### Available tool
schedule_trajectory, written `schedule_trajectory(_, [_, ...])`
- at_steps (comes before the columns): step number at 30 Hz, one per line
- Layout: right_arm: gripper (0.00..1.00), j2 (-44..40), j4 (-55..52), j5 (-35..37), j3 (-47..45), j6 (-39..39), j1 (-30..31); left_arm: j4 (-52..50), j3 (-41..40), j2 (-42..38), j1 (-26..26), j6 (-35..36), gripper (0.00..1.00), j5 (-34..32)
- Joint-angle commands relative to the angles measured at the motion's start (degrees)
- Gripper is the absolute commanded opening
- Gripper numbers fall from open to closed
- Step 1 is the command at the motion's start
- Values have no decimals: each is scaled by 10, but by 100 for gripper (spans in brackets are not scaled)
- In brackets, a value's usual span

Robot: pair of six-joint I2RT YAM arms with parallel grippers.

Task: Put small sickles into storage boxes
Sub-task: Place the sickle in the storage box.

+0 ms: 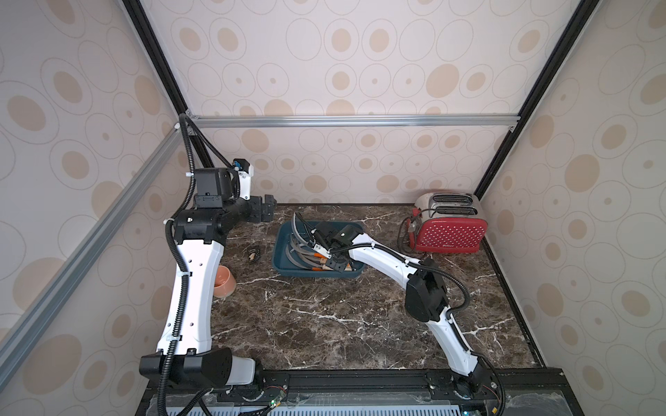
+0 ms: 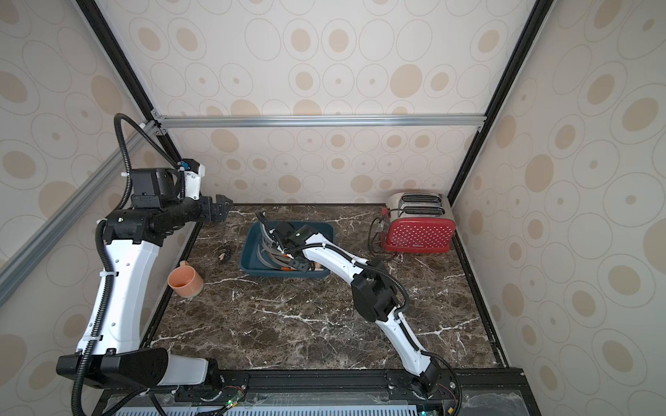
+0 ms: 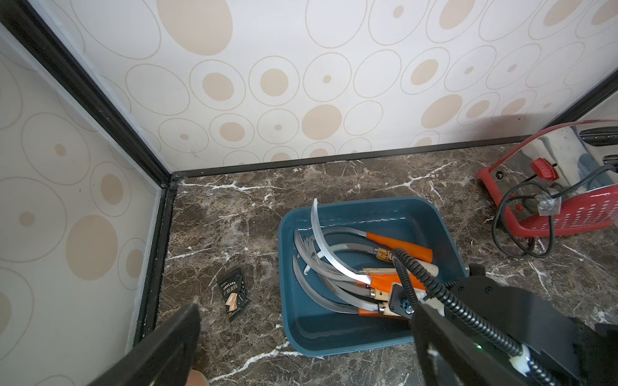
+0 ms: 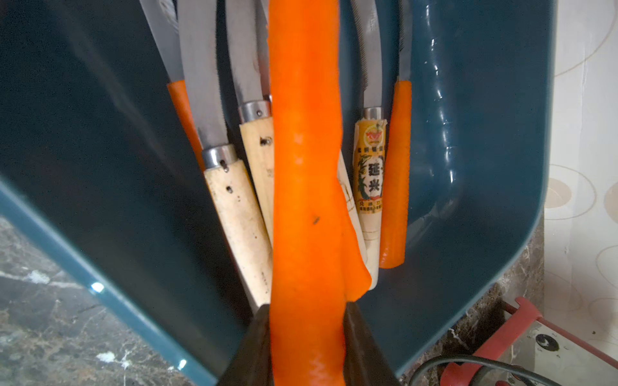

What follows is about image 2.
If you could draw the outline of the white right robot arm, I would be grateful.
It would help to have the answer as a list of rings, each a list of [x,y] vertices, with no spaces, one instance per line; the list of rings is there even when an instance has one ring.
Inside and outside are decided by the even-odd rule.
[[[460,404],[461,383],[456,372],[443,357],[429,352],[418,341],[404,315],[410,306],[409,294],[380,260],[355,256],[310,225],[296,228],[288,222],[270,225],[261,215],[258,219],[269,247],[287,257],[291,268],[307,272],[318,263],[350,286],[356,312],[383,331],[404,370],[413,376],[417,396],[428,398],[446,388],[454,403]]]

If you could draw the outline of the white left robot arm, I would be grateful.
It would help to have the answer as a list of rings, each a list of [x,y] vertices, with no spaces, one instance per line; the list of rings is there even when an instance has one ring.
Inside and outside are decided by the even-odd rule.
[[[150,145],[167,168],[134,168],[122,126],[144,140],[149,135],[126,114],[114,116],[126,185],[114,211],[95,227],[95,249],[102,262],[92,315],[72,355],[57,361],[57,374],[73,382],[70,410],[83,415],[83,388],[120,389],[128,395],[107,411],[115,414],[140,393],[162,387],[193,387],[207,399],[220,396],[223,378],[213,359],[172,355],[142,347],[140,312],[155,260],[167,237],[189,223],[223,222],[233,202],[204,196],[203,165],[170,157],[154,140]]]

